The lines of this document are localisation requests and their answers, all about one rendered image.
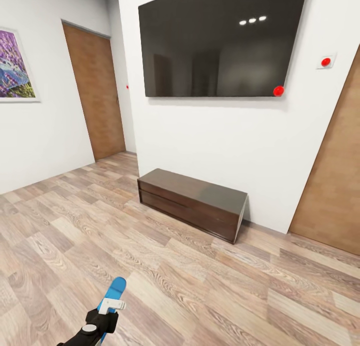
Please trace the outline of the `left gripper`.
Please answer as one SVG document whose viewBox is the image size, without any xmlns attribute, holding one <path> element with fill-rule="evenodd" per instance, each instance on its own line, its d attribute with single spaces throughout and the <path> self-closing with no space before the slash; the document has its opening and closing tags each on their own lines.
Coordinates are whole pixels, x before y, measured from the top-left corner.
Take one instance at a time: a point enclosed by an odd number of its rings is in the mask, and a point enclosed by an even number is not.
<svg viewBox="0 0 360 346">
<path fill-rule="evenodd" d="M 97 309 L 90 310 L 87 318 L 86 323 L 94 320 L 100 320 L 104 324 L 104 333 L 113 334 L 116 330 L 117 321 L 118 321 L 119 314 L 117 312 L 109 312 L 108 314 L 99 314 Z"/>
</svg>

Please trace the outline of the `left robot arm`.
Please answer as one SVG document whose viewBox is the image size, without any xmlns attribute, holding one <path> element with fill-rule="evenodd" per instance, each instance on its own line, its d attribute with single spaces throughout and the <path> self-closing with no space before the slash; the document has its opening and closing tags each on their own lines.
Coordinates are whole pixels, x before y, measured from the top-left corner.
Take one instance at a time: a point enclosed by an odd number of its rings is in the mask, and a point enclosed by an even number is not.
<svg viewBox="0 0 360 346">
<path fill-rule="evenodd" d="M 100 310 L 89 311 L 86 325 L 81 327 L 79 334 L 57 346 L 101 346 L 104 334 L 115 332 L 119 317 L 117 312 L 109 312 L 108 309 L 124 310 L 125 308 L 125 301 L 104 298 Z"/>
</svg>

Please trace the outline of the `sandal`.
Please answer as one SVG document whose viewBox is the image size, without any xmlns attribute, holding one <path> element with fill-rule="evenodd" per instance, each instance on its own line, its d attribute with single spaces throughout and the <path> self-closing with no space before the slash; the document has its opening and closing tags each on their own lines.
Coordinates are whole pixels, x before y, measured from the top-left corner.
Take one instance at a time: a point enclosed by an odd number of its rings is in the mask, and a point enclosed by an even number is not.
<svg viewBox="0 0 360 346">
<path fill-rule="evenodd" d="M 112 284 L 110 285 L 109 289 L 107 290 L 103 298 L 120 300 L 120 297 L 123 294 L 126 285 L 127 285 L 127 281 L 123 277 L 118 276 L 113 280 Z M 102 303 L 103 302 L 101 301 L 101 303 L 96 308 L 97 311 L 100 310 Z M 114 313 L 116 312 L 116 309 L 108 308 L 108 312 Z"/>
</svg>

